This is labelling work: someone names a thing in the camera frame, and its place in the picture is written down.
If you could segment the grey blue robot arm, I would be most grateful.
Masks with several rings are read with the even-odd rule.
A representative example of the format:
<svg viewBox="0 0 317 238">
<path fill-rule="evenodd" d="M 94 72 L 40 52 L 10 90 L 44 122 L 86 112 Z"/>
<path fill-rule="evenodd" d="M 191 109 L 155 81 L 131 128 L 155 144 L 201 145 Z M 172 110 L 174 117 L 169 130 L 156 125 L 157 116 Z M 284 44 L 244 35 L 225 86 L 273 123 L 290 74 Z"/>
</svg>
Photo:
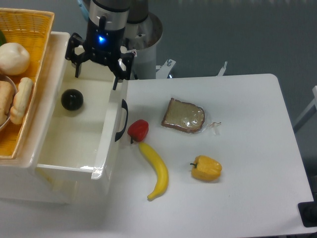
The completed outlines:
<svg viewBox="0 0 317 238">
<path fill-rule="evenodd" d="M 137 55 L 138 40 L 143 34 L 132 35 L 133 27 L 149 17 L 146 0 L 92 0 L 89 6 L 86 38 L 73 33 L 68 41 L 65 59 L 80 75 L 81 64 L 90 60 L 107 66 L 118 81 L 129 80 L 133 59 Z"/>
</svg>

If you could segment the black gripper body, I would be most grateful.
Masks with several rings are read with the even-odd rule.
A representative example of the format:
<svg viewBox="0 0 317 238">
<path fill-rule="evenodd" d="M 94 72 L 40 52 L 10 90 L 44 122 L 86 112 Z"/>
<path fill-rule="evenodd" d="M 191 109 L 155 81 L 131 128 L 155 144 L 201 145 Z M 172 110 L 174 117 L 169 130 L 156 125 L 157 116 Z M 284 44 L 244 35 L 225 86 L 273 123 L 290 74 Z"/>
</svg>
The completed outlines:
<svg viewBox="0 0 317 238">
<path fill-rule="evenodd" d="M 91 60 L 101 65 L 126 67 L 126 55 L 121 52 L 125 29 L 105 30 L 92 21 L 88 22 L 83 44 L 83 62 Z"/>
</svg>

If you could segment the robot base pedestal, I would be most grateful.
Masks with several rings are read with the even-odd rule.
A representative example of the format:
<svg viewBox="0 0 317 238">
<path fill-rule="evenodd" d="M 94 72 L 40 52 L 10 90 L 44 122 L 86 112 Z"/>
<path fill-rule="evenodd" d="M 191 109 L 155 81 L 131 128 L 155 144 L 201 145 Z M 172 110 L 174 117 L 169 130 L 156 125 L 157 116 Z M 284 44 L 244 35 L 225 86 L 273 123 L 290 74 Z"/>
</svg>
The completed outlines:
<svg viewBox="0 0 317 238">
<path fill-rule="evenodd" d="M 151 12 L 143 22 L 126 25 L 125 47 L 136 51 L 132 64 L 132 79 L 156 77 L 157 45 L 162 33 L 163 26 L 160 19 Z"/>
</svg>

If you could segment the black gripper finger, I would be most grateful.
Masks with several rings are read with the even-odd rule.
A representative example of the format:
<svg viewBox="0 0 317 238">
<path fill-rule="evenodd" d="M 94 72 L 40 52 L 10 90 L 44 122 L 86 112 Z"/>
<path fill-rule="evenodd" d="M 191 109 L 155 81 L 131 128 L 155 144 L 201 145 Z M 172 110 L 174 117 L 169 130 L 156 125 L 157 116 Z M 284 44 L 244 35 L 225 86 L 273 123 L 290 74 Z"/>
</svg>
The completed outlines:
<svg viewBox="0 0 317 238">
<path fill-rule="evenodd" d="M 119 58 L 115 61 L 115 68 L 112 71 L 115 79 L 113 83 L 113 90 L 116 90 L 117 84 L 120 80 L 129 80 L 135 58 L 135 49 L 128 50 L 124 46 L 120 48 Z"/>
<path fill-rule="evenodd" d="M 75 50 L 80 46 L 83 47 L 84 51 L 78 55 Z M 88 61 L 90 56 L 91 53 L 86 51 L 86 40 L 84 40 L 78 33 L 73 33 L 68 40 L 65 59 L 71 61 L 74 65 L 76 78 L 80 76 L 81 64 Z"/>
</svg>

